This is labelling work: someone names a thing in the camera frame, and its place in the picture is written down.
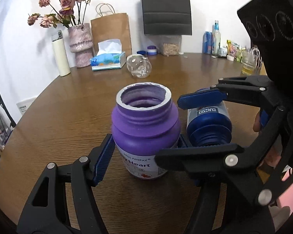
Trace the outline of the person's right hand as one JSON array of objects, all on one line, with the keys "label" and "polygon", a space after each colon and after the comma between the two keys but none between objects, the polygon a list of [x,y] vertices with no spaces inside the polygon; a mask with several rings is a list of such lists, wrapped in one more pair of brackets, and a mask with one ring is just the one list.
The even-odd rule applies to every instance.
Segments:
[{"label": "person's right hand", "polygon": [[259,133],[261,130],[262,130],[262,126],[261,126],[261,123],[260,123],[260,112],[258,112],[256,114],[256,117],[255,117],[255,120],[254,120],[254,124],[253,124],[253,131],[255,133]]}]

